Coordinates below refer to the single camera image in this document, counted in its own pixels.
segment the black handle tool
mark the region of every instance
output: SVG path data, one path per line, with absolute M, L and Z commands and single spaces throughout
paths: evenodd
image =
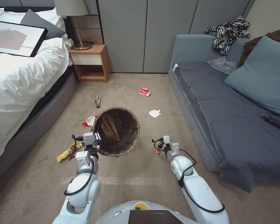
M 275 127 L 279 128 L 280 129 L 280 121 L 278 121 L 277 119 L 271 117 L 271 116 L 264 116 L 262 114 L 259 114 L 263 119 L 264 121 L 270 123 L 271 125 L 274 125 Z

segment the brown paper bag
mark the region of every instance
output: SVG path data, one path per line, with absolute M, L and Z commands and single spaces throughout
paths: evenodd
M 116 127 L 115 127 L 114 119 L 112 117 L 110 117 L 109 115 L 103 116 L 103 122 L 101 124 L 101 128 L 107 138 L 111 138 L 116 141 L 120 140 Z

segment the tape on floor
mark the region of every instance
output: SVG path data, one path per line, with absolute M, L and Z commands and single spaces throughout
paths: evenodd
M 68 185 L 73 178 L 73 176 L 61 177 L 59 183 L 61 185 Z M 161 178 L 155 177 L 98 177 L 98 179 L 103 185 L 163 186 Z

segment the zebra print cloth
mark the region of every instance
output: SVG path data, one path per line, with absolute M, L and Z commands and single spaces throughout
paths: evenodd
M 241 16 L 232 22 L 227 22 L 219 26 L 212 26 L 205 30 L 206 34 L 215 36 L 212 46 L 223 55 L 227 55 L 231 45 L 240 38 L 249 38 L 246 31 L 250 24 Z

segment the white duvet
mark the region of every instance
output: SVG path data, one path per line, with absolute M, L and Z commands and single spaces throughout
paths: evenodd
M 44 40 L 33 58 L 0 54 L 0 156 L 37 101 L 64 73 L 72 41 Z

